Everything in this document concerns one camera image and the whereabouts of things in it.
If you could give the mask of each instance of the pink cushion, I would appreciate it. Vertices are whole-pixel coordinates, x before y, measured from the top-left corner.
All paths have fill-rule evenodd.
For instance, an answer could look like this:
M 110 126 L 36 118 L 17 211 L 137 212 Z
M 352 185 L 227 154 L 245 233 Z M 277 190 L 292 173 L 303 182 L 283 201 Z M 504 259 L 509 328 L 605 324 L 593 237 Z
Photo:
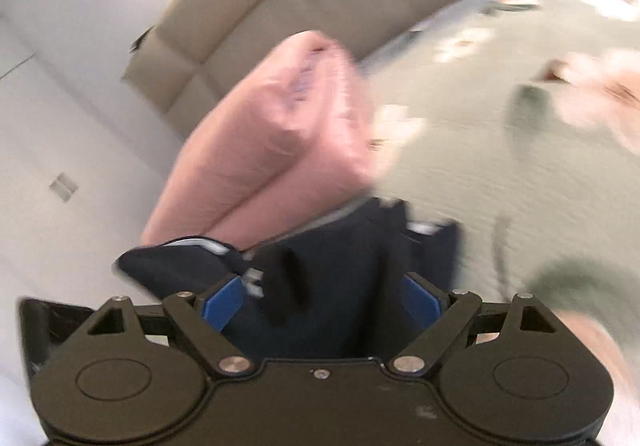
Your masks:
M 185 143 L 142 236 L 247 249 L 371 182 L 370 103 L 350 55 L 318 32 L 282 42 Z

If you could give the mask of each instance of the screw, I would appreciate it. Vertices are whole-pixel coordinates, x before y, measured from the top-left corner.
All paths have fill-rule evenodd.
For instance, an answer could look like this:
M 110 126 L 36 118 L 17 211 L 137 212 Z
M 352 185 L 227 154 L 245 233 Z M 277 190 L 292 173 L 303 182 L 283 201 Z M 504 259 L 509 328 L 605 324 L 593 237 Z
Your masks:
M 228 374 L 242 374 L 251 367 L 251 361 L 242 356 L 229 356 L 218 363 L 220 370 Z
M 330 375 L 331 372 L 326 368 L 318 368 L 317 370 L 314 370 L 314 377 L 316 379 L 329 379 Z
M 424 360 L 418 356 L 400 356 L 394 359 L 394 368 L 402 374 L 415 374 L 424 368 Z

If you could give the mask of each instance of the silver screw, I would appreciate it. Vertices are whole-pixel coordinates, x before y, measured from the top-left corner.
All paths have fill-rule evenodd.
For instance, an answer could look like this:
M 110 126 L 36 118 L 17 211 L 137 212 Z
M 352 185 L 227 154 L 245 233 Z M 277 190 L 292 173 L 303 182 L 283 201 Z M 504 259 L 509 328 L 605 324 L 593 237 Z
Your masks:
M 229 356 L 218 363 L 220 370 L 228 374 L 242 374 L 251 367 L 251 361 L 242 356 Z
M 330 375 L 331 372 L 326 368 L 318 368 L 317 370 L 314 370 L 314 377 L 316 379 L 329 379 Z
M 424 359 L 418 356 L 400 356 L 394 360 L 394 368 L 402 374 L 415 374 L 424 368 Z

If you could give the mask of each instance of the pink fabric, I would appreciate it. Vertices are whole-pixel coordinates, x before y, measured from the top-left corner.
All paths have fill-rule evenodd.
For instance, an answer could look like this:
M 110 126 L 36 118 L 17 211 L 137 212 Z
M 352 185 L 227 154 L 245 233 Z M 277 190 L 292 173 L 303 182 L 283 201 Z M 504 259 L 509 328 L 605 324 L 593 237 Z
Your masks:
M 247 249 L 371 182 L 370 105 L 350 55 L 318 32 L 282 42 L 185 143 L 142 236 Z

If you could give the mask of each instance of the black fabric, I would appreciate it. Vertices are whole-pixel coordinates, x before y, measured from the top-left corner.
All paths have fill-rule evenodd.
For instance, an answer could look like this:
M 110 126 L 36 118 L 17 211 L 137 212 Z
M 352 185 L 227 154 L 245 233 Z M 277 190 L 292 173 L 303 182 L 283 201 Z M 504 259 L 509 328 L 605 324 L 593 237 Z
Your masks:
M 264 273 L 264 297 L 245 297 L 223 335 L 254 362 L 264 358 L 352 358 L 386 361 L 420 329 L 400 299 L 415 271 L 449 291 L 460 229 L 455 222 L 424 235 L 407 229 L 408 206 L 372 198 L 348 216 L 258 249 L 251 262 L 194 246 L 138 248 L 118 267 L 162 298 L 202 292 L 225 274 Z

